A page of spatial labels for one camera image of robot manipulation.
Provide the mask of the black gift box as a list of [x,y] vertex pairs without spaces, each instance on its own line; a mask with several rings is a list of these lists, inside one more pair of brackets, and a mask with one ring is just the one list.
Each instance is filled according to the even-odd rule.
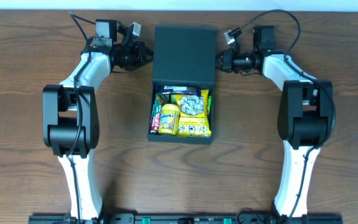
[[155,27],[151,105],[160,86],[192,86],[214,96],[217,37],[211,26]]

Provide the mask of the green red candy bar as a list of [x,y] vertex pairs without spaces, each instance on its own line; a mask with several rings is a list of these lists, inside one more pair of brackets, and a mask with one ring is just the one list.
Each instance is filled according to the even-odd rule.
[[168,100],[169,100],[168,95],[164,95],[159,92],[155,94],[155,99],[152,107],[151,122],[150,122],[150,134],[158,133],[161,109],[162,106],[168,102]]

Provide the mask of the green Haribo gummy bag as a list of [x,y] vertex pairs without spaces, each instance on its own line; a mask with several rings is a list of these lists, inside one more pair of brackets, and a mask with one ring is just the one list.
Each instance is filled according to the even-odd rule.
[[209,113],[212,97],[196,95],[172,95],[171,103],[177,105],[184,114],[196,116],[201,113]]

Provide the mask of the yellow candy jar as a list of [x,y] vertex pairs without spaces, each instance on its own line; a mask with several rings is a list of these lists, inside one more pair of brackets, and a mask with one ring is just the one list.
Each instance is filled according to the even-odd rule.
[[180,109],[177,105],[163,105],[160,113],[158,133],[175,136],[178,132],[179,119]]

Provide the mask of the yellow Hacks candy bag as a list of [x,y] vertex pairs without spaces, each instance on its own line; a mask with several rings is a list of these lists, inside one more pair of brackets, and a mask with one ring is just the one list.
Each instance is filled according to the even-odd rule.
[[208,121],[209,90],[201,90],[197,95],[173,95],[172,102],[180,109],[177,136],[210,138]]

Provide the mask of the dark blue chocolate bar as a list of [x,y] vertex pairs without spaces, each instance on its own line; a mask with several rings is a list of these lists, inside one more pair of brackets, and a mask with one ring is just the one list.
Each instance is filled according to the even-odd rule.
[[201,91],[192,86],[168,86],[163,85],[158,88],[158,92],[164,95],[197,95],[200,96]]

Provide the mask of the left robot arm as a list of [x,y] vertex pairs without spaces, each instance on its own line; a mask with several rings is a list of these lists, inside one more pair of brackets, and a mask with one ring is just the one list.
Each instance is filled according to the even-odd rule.
[[112,19],[93,22],[95,35],[85,46],[74,71],[42,91],[42,131],[47,147],[63,167],[71,198],[67,215],[31,216],[29,223],[101,223],[103,200],[94,171],[99,141],[96,92],[105,78],[138,69],[153,60],[153,51],[138,38],[141,25]]

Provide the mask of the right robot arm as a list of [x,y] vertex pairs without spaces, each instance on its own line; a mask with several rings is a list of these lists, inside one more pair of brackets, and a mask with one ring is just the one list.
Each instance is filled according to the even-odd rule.
[[253,50],[242,52],[241,28],[224,33],[229,48],[216,57],[216,68],[226,73],[257,71],[281,91],[277,129],[283,141],[284,162],[273,207],[281,222],[306,216],[307,195],[315,160],[332,135],[336,122],[333,84],[302,70],[289,52],[278,50],[273,26],[253,30]]

